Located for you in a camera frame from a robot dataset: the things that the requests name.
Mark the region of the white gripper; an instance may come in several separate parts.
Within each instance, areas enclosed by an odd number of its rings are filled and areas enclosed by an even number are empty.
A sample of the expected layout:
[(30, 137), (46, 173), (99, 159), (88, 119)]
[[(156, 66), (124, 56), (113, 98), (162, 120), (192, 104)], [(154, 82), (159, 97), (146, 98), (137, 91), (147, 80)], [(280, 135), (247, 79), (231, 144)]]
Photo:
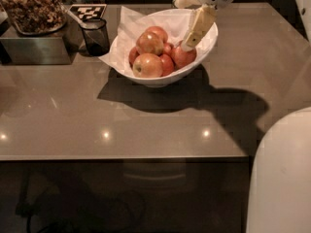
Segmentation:
[(216, 21), (216, 8), (222, 9), (233, 1), (234, 0), (175, 0), (174, 6), (178, 9), (204, 4), (193, 10), (190, 14), (189, 29), (182, 41), (182, 50), (194, 50)]

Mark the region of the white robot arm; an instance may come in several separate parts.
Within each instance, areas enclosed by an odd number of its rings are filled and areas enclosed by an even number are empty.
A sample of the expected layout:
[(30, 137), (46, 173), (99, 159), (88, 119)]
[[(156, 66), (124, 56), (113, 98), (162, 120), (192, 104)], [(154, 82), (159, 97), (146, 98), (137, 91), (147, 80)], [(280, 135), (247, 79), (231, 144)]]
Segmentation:
[[(182, 49), (193, 50), (233, 0), (174, 0), (194, 6)], [(278, 120), (257, 150), (250, 180), (246, 233), (311, 233), (311, 108)]]

